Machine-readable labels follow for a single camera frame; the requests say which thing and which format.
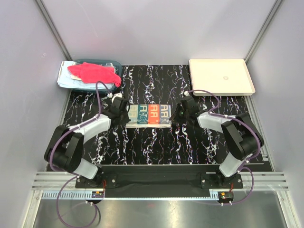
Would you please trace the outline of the red towel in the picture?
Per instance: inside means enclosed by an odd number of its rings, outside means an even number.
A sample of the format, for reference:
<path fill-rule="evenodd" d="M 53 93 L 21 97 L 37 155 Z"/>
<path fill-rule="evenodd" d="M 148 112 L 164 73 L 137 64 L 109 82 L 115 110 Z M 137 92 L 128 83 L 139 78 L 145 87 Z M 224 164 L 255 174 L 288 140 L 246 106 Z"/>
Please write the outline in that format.
<path fill-rule="evenodd" d="M 121 78 L 115 73 L 115 69 L 110 66 L 105 67 L 84 62 L 68 66 L 67 69 L 73 76 L 80 78 L 86 84 L 101 81 L 105 84 L 114 84 L 116 87 L 121 85 Z"/>

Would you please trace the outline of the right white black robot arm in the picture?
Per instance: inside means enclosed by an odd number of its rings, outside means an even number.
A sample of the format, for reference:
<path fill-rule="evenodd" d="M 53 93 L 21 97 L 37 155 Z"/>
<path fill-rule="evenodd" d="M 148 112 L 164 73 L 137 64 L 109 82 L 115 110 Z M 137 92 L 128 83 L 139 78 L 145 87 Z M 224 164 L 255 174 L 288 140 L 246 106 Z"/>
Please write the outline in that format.
<path fill-rule="evenodd" d="M 211 180 L 220 188 L 231 185 L 244 164 L 258 156 L 264 146 L 264 139 L 248 114 L 234 116 L 216 114 L 212 110 L 202 111 L 192 96 L 181 99 L 170 120 L 224 135 L 229 153 L 211 176 Z"/>

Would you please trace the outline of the colourful bear print towel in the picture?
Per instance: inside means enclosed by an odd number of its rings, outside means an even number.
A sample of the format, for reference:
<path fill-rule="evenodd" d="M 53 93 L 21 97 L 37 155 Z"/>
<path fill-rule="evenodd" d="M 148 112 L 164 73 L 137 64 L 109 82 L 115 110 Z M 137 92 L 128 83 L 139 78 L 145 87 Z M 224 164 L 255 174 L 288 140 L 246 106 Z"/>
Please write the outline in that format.
<path fill-rule="evenodd" d="M 130 122 L 126 128 L 170 128 L 169 104 L 132 104 L 128 112 Z"/>

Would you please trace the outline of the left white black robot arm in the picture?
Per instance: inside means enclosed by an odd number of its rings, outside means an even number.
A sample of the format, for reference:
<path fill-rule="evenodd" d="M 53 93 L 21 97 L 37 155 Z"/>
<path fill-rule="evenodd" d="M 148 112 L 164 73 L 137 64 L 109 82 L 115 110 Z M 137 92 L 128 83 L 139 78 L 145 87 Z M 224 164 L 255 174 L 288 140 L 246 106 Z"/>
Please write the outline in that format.
<path fill-rule="evenodd" d="M 44 159 L 54 171 L 66 171 L 86 179 L 92 188 L 103 181 L 102 170 L 83 158 L 84 144 L 96 135 L 111 128 L 127 124 L 129 101 L 115 97 L 112 104 L 91 119 L 75 126 L 58 126 L 50 139 Z"/>

